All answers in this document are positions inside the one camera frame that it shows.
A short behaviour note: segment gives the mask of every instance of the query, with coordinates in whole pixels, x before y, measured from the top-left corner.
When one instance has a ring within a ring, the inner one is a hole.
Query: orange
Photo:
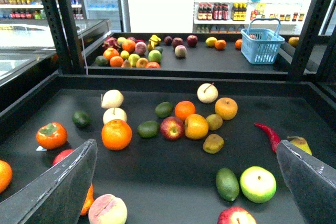
[[[85,198],[85,202],[82,208],[82,211],[80,212],[80,215],[87,215],[89,212],[89,209],[91,207],[91,205],[94,202],[94,198],[93,198],[93,184],[91,184],[88,193],[86,194],[86,198]]]
[[[241,44],[243,43],[243,40],[242,39],[238,39],[236,40],[236,43],[235,43],[235,47],[236,49],[238,50],[241,50]]]
[[[127,39],[122,43],[122,49],[130,54],[135,51],[135,42],[131,39]]]
[[[226,41],[223,39],[220,39],[218,41],[216,41],[215,43],[215,48],[217,50],[223,50],[226,47]]]
[[[107,58],[107,60],[110,60],[113,56],[119,56],[119,52],[116,49],[109,47],[104,51],[103,56]]]
[[[196,107],[191,101],[182,101],[175,106],[175,116],[183,122],[187,116],[196,113]]]
[[[0,160],[0,193],[2,193],[12,181],[13,171],[9,163]]]
[[[208,122],[201,115],[191,114],[185,119],[184,133],[186,137],[199,140],[204,138],[208,134],[208,131]]]
[[[238,105],[235,100],[222,97],[215,103],[215,113],[220,115],[223,120],[231,120],[234,118],[238,111]]]
[[[124,120],[114,119],[104,125],[101,138],[107,149],[119,151],[131,142],[132,129]]]
[[[110,59],[110,66],[111,67],[121,67],[121,65],[124,63],[123,58],[121,58],[120,56],[113,56]]]

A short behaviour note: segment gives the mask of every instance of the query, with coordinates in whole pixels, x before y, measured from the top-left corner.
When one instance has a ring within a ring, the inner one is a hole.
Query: red fruit
[[[52,163],[52,166],[58,164],[59,162],[61,162],[64,158],[66,158],[67,156],[69,156],[72,152],[74,151],[74,149],[67,149],[67,150],[64,150],[62,151],[60,154],[58,154],[53,163]]]

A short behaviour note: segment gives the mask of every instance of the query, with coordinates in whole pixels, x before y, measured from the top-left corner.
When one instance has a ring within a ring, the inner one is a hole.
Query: red apple
[[[190,47],[196,47],[198,43],[198,37],[196,35],[189,35],[187,37],[187,44]]]
[[[166,46],[170,46],[173,42],[173,38],[170,36],[167,36],[164,38],[164,42],[166,43]]]
[[[173,48],[175,49],[175,47],[177,47],[179,45],[183,45],[183,43],[184,43],[183,39],[181,39],[181,38],[174,38],[173,42],[172,42],[172,45],[173,45]]]
[[[64,158],[66,158],[67,156],[69,156],[72,152],[74,151],[74,149],[67,149],[67,150],[64,150],[62,151],[60,154],[58,154],[53,163],[52,163],[52,166],[58,164],[59,162],[61,162]]]
[[[220,213],[217,224],[257,224],[257,221],[244,208],[230,207]]]
[[[184,124],[181,119],[169,116],[160,125],[161,134],[170,141],[175,141],[184,135]]]

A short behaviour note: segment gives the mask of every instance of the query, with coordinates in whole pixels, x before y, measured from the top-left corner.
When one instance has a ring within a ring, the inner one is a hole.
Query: pear
[[[289,140],[293,145],[300,148],[301,150],[307,152],[308,154],[312,155],[311,149],[309,145],[303,137],[299,136],[287,136],[287,140]]]

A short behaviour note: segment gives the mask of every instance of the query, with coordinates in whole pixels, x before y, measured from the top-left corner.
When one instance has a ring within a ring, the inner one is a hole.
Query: peach
[[[136,45],[135,45],[135,52],[136,54],[138,55],[144,55],[147,51],[147,46],[144,42],[138,42]]]
[[[90,224],[125,224],[127,207],[124,201],[112,194],[98,197],[89,210]]]

